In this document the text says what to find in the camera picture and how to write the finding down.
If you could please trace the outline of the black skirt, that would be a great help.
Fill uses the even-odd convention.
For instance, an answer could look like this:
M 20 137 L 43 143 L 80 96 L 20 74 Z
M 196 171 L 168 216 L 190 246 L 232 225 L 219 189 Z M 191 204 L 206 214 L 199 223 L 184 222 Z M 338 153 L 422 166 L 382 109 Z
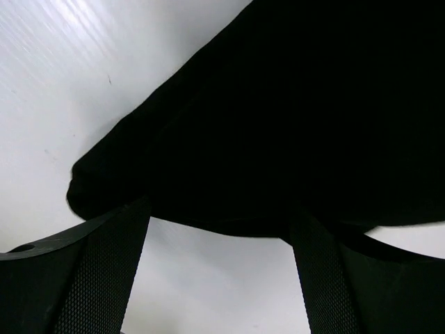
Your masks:
M 88 220 L 283 237 L 293 201 L 342 223 L 444 219 L 444 2 L 253 1 L 72 167 Z

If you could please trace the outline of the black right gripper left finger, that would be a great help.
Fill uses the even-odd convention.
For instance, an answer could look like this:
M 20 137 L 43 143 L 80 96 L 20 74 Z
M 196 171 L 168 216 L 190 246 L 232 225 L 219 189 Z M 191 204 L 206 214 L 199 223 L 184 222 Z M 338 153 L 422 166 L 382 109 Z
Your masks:
M 2 333 L 120 333 L 147 198 L 1 254 Z

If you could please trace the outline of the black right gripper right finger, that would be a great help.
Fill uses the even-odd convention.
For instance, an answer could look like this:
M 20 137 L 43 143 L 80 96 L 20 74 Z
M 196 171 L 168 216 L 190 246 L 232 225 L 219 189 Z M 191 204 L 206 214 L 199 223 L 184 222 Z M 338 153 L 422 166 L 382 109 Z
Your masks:
M 443 259 L 325 223 L 300 205 L 289 227 L 312 333 L 444 332 Z

